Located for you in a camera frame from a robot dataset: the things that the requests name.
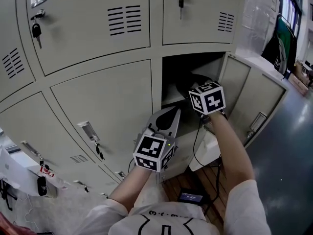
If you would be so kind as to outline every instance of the white t-shirt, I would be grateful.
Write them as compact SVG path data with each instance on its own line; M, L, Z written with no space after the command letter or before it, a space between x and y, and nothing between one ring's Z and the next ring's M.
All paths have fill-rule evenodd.
M247 180L231 190L228 197L224 233L230 235L269 235L265 212L256 182ZM126 208L108 199L88 214L74 235L218 235L206 222L199 206L165 202Z

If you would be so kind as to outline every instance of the red fabric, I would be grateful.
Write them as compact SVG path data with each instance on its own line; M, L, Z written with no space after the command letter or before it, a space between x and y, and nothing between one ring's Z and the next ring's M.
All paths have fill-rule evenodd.
M4 232L5 235L37 235L32 230L13 225L9 220L6 219L5 216L0 212L0 230Z

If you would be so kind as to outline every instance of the forearm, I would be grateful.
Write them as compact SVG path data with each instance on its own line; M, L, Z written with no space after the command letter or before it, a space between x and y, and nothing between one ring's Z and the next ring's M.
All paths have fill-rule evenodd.
M220 112L215 112L210 117L230 191L241 182L254 179L252 164L244 146L224 116Z
M135 166L123 182L111 193L109 198L125 206L129 212L150 174L150 170Z

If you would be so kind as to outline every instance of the blue-gray floor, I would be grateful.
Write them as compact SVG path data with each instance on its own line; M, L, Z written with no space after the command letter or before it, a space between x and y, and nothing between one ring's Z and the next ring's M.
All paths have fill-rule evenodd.
M274 235L301 235L313 222L313 93L288 81L283 105L248 147Z

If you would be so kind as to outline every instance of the device screen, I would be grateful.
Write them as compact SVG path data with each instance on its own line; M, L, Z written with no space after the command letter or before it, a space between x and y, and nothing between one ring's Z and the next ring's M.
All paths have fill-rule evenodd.
M182 193L180 196L181 200L188 200L193 202L200 202L203 196L195 195L195 194L188 194L188 193Z

